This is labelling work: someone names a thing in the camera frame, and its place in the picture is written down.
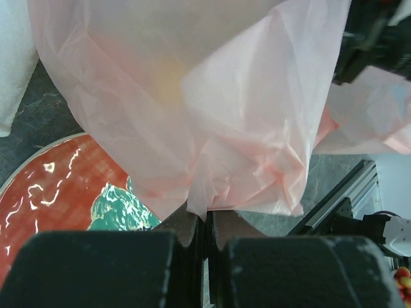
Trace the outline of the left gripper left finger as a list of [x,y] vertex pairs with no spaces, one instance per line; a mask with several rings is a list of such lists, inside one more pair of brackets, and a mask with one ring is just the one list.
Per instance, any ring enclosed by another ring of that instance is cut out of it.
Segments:
[[200,307],[201,220],[174,212],[150,231],[52,231],[19,250],[2,307]]

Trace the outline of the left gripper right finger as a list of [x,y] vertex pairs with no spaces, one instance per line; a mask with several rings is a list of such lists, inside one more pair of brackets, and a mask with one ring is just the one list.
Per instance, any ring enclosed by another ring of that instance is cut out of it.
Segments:
[[217,307],[403,307],[380,249],[365,237],[267,237],[233,211],[207,215]]

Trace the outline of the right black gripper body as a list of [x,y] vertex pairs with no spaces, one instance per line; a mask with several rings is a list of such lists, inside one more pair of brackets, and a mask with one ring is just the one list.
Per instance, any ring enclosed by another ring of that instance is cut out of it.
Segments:
[[351,2],[333,83],[352,83],[369,66],[410,80],[410,1]]

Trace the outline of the pink plastic bag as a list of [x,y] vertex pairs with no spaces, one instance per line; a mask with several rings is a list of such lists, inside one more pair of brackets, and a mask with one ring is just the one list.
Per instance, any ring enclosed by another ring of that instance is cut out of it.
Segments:
[[353,1],[29,1],[79,125],[160,218],[298,216],[313,153],[410,153],[410,83],[333,84]]

